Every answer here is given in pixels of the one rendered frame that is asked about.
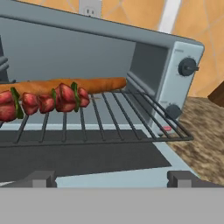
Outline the toaster oven door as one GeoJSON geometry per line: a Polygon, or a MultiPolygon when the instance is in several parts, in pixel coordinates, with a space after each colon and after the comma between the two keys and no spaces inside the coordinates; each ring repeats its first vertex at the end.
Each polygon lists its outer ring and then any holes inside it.
{"type": "Polygon", "coordinates": [[[119,131],[106,125],[19,124],[0,126],[0,183],[24,179],[33,172],[56,177],[59,187],[165,187],[167,172],[193,174],[161,138],[150,139],[146,128],[119,131]]]}

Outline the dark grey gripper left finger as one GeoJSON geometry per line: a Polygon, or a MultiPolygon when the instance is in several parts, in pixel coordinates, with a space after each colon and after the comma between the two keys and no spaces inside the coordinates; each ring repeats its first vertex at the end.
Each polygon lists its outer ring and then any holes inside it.
{"type": "Polygon", "coordinates": [[[34,171],[27,177],[9,183],[6,187],[32,187],[32,188],[47,188],[56,187],[55,171],[34,171]]]}

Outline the large dark timer knob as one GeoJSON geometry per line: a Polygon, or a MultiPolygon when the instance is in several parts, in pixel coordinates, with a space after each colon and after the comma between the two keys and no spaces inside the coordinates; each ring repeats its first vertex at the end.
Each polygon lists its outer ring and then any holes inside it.
{"type": "Polygon", "coordinates": [[[199,67],[197,66],[196,61],[192,58],[184,58],[178,65],[178,73],[182,76],[190,76],[198,70],[199,67]]]}

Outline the small dark oven knob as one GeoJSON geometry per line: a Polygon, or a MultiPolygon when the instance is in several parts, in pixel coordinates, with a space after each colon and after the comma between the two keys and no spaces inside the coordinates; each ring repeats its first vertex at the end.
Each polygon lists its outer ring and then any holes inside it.
{"type": "Polygon", "coordinates": [[[177,119],[182,114],[181,109],[176,104],[170,104],[166,109],[167,117],[170,119],[177,119]]]}

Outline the red and green kebab skewer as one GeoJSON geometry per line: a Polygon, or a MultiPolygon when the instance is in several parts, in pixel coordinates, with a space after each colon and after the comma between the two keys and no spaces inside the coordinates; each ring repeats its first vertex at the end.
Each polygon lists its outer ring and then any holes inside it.
{"type": "Polygon", "coordinates": [[[11,87],[0,93],[0,122],[11,122],[23,119],[24,115],[32,116],[38,111],[46,114],[57,110],[58,112],[77,112],[85,108],[92,100],[88,92],[77,87],[75,82],[71,86],[60,83],[50,91],[50,94],[22,93],[11,87]]]}

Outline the grey toaster oven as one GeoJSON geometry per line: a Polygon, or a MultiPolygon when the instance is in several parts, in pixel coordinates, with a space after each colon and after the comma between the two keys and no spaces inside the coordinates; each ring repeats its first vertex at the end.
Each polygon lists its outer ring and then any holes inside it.
{"type": "Polygon", "coordinates": [[[182,109],[195,72],[180,75],[179,63],[192,58],[198,65],[203,52],[193,39],[0,0],[0,61],[8,81],[123,76],[165,109],[182,109]]]}

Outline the white wall socket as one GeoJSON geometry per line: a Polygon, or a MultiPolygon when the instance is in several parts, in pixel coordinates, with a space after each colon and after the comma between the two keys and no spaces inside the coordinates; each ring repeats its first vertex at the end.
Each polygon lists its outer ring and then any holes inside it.
{"type": "Polygon", "coordinates": [[[102,16],[102,0],[79,0],[79,13],[93,18],[102,16]]]}

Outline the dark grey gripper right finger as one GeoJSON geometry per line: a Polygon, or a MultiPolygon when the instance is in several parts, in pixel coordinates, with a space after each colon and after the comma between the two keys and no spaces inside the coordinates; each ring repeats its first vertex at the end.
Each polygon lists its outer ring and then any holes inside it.
{"type": "Polygon", "coordinates": [[[176,188],[203,188],[203,187],[221,187],[221,185],[202,180],[190,171],[168,171],[168,187],[176,188]]]}

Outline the brown baguette bread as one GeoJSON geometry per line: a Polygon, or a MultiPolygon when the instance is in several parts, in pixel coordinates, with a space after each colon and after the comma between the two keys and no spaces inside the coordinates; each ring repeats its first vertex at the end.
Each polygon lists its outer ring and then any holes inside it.
{"type": "Polygon", "coordinates": [[[123,77],[115,78],[93,78],[93,79],[51,79],[21,81],[11,84],[0,84],[0,93],[15,88],[20,95],[32,93],[35,95],[49,95],[53,88],[63,83],[71,86],[75,82],[79,88],[84,88],[89,94],[99,94],[124,88],[126,79],[123,77]]]}

